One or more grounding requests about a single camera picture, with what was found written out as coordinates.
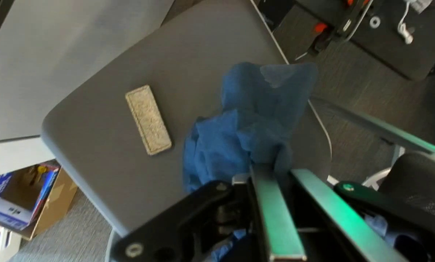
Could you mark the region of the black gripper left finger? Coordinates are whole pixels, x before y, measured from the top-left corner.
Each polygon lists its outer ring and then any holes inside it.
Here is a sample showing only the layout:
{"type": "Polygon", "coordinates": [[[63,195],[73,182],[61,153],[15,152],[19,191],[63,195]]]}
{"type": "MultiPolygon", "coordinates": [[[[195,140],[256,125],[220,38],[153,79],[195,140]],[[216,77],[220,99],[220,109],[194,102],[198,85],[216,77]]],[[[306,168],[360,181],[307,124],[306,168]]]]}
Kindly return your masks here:
{"type": "Polygon", "coordinates": [[[250,178],[268,262],[304,262],[307,259],[306,249],[271,168],[253,165],[250,178]]]}

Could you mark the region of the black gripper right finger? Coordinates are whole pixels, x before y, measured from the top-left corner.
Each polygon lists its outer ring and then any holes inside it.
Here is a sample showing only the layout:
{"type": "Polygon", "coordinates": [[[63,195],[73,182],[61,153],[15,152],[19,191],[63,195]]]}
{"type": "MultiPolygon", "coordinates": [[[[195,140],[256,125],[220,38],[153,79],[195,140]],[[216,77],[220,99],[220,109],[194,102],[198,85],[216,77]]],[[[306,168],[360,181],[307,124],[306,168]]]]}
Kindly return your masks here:
{"type": "Polygon", "coordinates": [[[354,208],[312,171],[294,169],[293,176],[367,262],[406,262],[403,255],[390,248],[354,208]]]}

